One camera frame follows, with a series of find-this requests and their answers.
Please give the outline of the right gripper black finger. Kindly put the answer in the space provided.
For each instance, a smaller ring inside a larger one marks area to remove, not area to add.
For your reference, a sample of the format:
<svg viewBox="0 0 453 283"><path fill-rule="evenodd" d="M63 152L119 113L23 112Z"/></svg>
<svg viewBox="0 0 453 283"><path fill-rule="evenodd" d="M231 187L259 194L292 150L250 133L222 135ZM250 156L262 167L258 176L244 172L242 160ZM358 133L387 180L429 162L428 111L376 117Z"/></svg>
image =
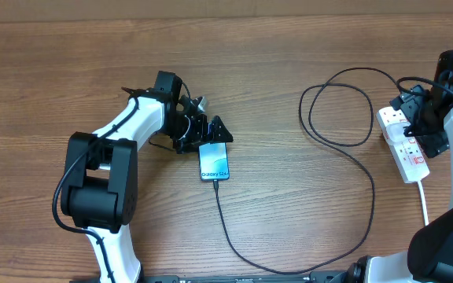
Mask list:
<svg viewBox="0 0 453 283"><path fill-rule="evenodd" d="M417 136L416 140L428 158L434 158L449 149L446 133Z"/></svg>
<svg viewBox="0 0 453 283"><path fill-rule="evenodd" d="M402 112L416 112L418 110L417 97L413 94L402 93L389 102L394 110Z"/></svg>

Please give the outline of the Samsung Galaxy smartphone blue screen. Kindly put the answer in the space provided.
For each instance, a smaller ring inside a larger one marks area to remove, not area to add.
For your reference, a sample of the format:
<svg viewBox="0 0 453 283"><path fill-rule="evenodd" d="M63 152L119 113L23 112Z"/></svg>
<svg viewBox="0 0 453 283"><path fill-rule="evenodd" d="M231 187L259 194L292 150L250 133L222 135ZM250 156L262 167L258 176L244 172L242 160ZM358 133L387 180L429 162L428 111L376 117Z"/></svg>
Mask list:
<svg viewBox="0 0 453 283"><path fill-rule="evenodd" d="M202 181L227 180L230 169L225 143L209 143L199 147L200 177Z"/></svg>

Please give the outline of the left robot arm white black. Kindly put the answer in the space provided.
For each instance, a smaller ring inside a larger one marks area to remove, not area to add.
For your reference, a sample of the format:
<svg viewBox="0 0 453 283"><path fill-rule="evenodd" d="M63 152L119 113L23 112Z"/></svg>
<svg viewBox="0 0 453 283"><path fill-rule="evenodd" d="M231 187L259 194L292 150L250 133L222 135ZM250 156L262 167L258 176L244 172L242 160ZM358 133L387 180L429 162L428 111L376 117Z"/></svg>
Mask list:
<svg viewBox="0 0 453 283"><path fill-rule="evenodd" d="M218 116L206 116L206 98L181 94L185 87L175 73L160 71L154 86L126 90L127 107L114 120L68 140L52 215L63 230L87 236L100 267L97 282L145 279L129 227L138 201L139 149L158 133L178 154L234 140Z"/></svg>

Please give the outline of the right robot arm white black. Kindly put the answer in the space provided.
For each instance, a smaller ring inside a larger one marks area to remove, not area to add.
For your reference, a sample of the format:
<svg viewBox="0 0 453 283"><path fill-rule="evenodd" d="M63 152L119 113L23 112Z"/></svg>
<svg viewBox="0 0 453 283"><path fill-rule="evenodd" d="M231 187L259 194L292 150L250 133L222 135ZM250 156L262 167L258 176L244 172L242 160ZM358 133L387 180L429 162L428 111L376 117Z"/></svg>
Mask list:
<svg viewBox="0 0 453 283"><path fill-rule="evenodd" d="M453 282L453 50L439 56L433 79L411 82L377 112L377 121L406 183L420 185L429 174L426 159L450 154L448 210L426 220L406 251L364 256L335 282Z"/></svg>

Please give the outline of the white charger plug adapter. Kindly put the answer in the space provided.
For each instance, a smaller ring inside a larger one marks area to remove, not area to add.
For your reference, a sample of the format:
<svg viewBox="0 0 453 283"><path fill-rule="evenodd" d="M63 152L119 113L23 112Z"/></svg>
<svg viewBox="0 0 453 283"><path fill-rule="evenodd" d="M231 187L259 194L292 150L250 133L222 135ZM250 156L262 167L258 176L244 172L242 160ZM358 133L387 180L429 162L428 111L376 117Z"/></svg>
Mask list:
<svg viewBox="0 0 453 283"><path fill-rule="evenodd" d="M398 123L390 123L385 127L385 138L389 145L397 145L402 143L407 139L405 135L405 130L411 124L407 121L402 121Z"/></svg>

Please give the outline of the white power strip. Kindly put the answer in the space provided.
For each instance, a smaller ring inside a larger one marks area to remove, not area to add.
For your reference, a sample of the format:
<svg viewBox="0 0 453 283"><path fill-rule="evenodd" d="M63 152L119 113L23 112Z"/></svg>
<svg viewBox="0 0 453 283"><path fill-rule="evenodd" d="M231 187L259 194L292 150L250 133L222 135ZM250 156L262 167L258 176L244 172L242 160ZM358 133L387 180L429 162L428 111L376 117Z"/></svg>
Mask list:
<svg viewBox="0 0 453 283"><path fill-rule="evenodd" d="M408 122L401 110L396 111L391 106L380 109L376 117L385 141L385 127L387 125L402 121ZM388 146L405 183L420 183L422 179L429 175L429 168L415 138L407 137L402 143L388 144Z"/></svg>

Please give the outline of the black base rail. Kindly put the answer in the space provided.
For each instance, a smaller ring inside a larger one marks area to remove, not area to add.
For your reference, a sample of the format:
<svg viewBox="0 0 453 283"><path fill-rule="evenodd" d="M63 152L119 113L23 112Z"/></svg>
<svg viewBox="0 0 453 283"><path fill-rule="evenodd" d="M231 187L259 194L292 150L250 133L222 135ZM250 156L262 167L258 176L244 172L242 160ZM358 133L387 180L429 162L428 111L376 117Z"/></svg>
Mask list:
<svg viewBox="0 0 453 283"><path fill-rule="evenodd" d="M140 277L137 283L345 283L346 271L314 271L309 275L265 275L265 276L212 276L178 277L148 276Z"/></svg>

